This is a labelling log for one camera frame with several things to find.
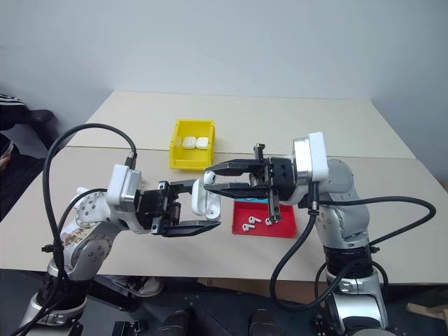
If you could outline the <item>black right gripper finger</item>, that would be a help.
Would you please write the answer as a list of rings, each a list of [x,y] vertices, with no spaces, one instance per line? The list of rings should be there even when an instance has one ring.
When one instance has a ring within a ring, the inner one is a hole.
[[[252,186],[248,183],[227,182],[205,185],[204,189],[231,199],[256,199],[265,200],[268,198],[269,188],[265,185]]]
[[[219,176],[241,176],[243,174],[260,176],[265,172],[268,164],[267,159],[233,159],[207,167],[205,172],[213,172]]]

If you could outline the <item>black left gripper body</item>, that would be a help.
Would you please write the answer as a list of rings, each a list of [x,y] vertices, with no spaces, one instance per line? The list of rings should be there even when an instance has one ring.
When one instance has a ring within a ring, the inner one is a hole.
[[[157,190],[146,190],[139,196],[136,218],[154,235],[168,236],[180,223],[181,203],[177,192],[167,181],[159,182]]]

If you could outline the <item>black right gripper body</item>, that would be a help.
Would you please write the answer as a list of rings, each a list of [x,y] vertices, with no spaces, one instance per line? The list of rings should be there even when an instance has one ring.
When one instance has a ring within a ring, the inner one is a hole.
[[[288,157],[265,157],[265,144],[254,147],[255,168],[249,174],[250,197],[268,200],[269,220],[279,222],[281,217],[280,201],[287,200],[295,189],[291,159]]]

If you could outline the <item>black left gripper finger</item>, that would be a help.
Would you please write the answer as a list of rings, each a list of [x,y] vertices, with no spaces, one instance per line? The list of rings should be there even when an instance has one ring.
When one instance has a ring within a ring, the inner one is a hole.
[[[192,237],[217,228],[219,220],[187,220],[162,230],[163,237]]]
[[[196,179],[172,181],[170,183],[170,189],[173,193],[191,193],[196,181]]]

